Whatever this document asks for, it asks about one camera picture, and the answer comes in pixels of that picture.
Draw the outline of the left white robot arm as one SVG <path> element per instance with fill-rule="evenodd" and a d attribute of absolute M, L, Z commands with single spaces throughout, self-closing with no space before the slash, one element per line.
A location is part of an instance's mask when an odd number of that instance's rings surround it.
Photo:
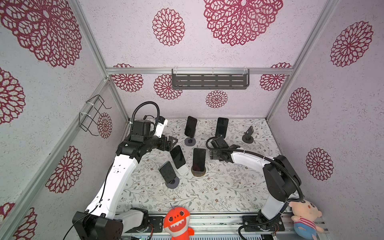
<path fill-rule="evenodd" d="M 135 118 L 145 105 L 157 110 L 155 121 Z M 168 121 L 160 115 L 158 104 L 141 103 L 133 112 L 129 135 L 119 144 L 105 181 L 84 212 L 76 212 L 72 227 L 81 240 L 119 240 L 130 230 L 143 231 L 150 227 L 148 211 L 133 208 L 117 214 L 117 207 L 124 187 L 142 157 L 154 149 L 169 152 L 178 142 L 163 135 Z"/>

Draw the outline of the black stand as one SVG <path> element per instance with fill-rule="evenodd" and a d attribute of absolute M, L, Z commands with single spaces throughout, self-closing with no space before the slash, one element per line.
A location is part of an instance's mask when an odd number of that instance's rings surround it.
<path fill-rule="evenodd" d="M 252 136 L 253 133 L 254 133 L 254 128 L 253 126 L 250 126 L 242 136 L 242 141 L 247 144 L 252 144 L 254 142 L 254 138 Z"/>

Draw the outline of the wooden round stand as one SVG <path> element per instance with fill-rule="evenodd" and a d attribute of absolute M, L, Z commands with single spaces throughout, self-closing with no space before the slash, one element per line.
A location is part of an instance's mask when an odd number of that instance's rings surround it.
<path fill-rule="evenodd" d="M 191 168 L 191 173 L 195 176 L 195 177 L 203 177 L 205 174 L 206 174 L 206 168 L 204 168 L 203 171 L 196 171 L 194 170 L 194 168 L 192 167 Z"/>

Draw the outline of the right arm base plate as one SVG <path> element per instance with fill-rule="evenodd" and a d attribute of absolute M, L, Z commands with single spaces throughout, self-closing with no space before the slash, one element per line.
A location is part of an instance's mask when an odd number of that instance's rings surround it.
<path fill-rule="evenodd" d="M 285 226 L 281 216 L 268 220 L 263 215 L 242 216 L 245 232 L 283 232 Z"/>

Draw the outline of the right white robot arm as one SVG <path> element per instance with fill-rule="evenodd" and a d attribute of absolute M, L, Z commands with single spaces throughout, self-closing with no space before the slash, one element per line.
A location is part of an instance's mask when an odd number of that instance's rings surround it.
<path fill-rule="evenodd" d="M 285 156 L 266 157 L 238 145 L 228 146 L 223 137 L 209 138 L 206 147 L 213 160 L 242 165 L 263 175 L 269 196 L 258 214 L 262 223 L 275 220 L 290 202 L 304 200 L 301 179 Z"/>

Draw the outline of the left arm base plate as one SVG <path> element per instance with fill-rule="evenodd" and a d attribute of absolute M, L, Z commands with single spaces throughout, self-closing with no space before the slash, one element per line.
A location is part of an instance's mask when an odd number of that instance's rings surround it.
<path fill-rule="evenodd" d="M 126 231 L 126 233 L 161 233 L 164 226 L 163 216 L 151 216 L 144 217 L 142 224 L 139 227 Z"/>

